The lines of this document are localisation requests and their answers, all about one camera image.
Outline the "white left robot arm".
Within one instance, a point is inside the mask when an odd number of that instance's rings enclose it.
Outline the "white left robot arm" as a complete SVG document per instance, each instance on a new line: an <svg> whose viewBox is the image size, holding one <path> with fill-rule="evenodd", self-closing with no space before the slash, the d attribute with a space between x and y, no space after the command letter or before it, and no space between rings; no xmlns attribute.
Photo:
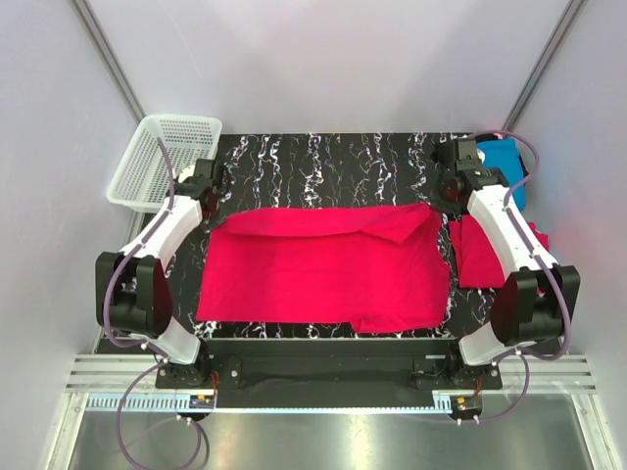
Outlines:
<svg viewBox="0 0 627 470"><path fill-rule="evenodd" d="M116 346L149 348L177 365L198 361L200 340L174 318L166 269L191 232L217 220L227 181L224 164L197 161L173 181L173 194L135 239L96 259L96 318Z"/></svg>

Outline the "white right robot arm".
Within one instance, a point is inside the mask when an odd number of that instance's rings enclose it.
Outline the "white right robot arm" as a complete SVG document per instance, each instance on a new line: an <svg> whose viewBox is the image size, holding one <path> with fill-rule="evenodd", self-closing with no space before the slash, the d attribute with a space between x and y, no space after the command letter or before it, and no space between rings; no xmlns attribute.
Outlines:
<svg viewBox="0 0 627 470"><path fill-rule="evenodd" d="M473 134L437 144L432 159L440 168L433 206L471 215L505 278L489 322L458 339L451 357L466 367L497 364L511 354L561 358L571 344L581 278L575 266L560 265L529 227L513 199L524 183L511 185L500 169L486 166Z"/></svg>

